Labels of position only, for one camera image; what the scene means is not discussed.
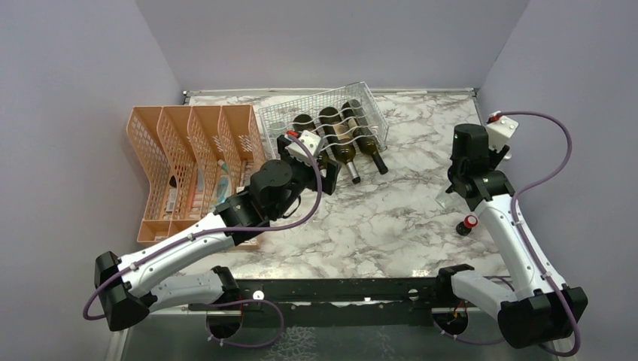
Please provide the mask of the green wine bottle white label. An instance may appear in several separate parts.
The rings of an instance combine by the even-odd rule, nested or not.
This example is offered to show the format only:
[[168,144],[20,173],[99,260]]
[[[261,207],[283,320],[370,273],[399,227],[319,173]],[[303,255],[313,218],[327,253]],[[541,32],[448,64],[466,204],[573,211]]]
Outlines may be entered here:
[[319,121],[334,157],[345,165],[351,182],[358,184],[361,182],[361,178],[354,164],[356,150],[348,127],[341,118],[339,111],[334,107],[326,107],[320,111]]

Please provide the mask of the green wine bottle brown label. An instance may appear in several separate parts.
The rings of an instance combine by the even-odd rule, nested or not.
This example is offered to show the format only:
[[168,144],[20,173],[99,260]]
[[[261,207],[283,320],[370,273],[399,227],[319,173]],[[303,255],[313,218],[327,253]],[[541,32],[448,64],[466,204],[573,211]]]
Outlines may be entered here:
[[[303,132],[305,130],[311,131],[316,135],[319,135],[316,125],[314,124],[313,118],[308,114],[299,114],[293,119],[293,129],[296,132]],[[317,155],[317,164],[320,170],[327,170],[328,161],[330,157],[325,150],[322,150]]]

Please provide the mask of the dark green wine bottle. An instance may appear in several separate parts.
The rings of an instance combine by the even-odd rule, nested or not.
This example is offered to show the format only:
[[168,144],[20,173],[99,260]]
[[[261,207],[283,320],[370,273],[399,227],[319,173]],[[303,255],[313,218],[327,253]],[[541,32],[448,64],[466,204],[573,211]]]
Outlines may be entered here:
[[343,104],[341,110],[345,117],[345,123],[360,152],[372,158],[380,174],[387,174],[388,167],[381,157],[375,136],[369,128],[361,103],[356,99],[350,99]]

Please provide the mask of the clear bottle silver cap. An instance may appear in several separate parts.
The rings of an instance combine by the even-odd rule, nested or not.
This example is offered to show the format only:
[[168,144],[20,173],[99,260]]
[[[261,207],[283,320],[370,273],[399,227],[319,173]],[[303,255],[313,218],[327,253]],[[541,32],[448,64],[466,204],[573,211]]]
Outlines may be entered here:
[[464,201],[471,211],[481,202],[495,196],[514,195],[514,188],[504,172],[497,170],[508,148],[501,152],[488,151],[488,157],[453,156],[448,169],[449,186],[444,186],[436,201],[444,209]]

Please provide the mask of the clear glass bottle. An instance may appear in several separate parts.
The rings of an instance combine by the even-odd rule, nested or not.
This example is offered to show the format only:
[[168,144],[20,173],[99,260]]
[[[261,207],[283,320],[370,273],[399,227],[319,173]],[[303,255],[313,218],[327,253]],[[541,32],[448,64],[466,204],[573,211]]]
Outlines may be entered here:
[[284,121],[273,122],[269,127],[269,138],[274,150],[277,150],[277,138],[289,130],[289,124]]

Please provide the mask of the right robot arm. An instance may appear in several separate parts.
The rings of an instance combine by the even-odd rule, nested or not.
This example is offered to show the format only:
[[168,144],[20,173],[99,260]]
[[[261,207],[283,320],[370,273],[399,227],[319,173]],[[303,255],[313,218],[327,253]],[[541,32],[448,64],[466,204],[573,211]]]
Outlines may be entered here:
[[514,188],[497,170],[508,150],[507,145],[491,145],[486,127],[455,126],[446,191],[458,194],[487,229],[513,288],[500,287],[463,264],[439,270],[434,296],[445,306],[460,300],[474,304],[496,320],[510,346],[520,349],[576,337],[588,298],[556,272],[525,224]]

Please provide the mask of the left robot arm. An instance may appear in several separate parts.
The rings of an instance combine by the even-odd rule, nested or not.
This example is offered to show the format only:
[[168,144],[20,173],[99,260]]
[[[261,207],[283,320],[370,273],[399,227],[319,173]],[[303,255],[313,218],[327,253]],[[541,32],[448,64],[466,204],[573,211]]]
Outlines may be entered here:
[[321,197],[335,192],[341,168],[337,162],[321,168],[295,144],[280,156],[253,173],[248,187],[185,230],[138,252],[97,256],[95,291],[83,308],[84,319],[105,320],[116,332],[176,305],[233,305],[237,289],[228,268],[215,266],[191,278],[176,272],[265,232],[301,226],[317,211]]

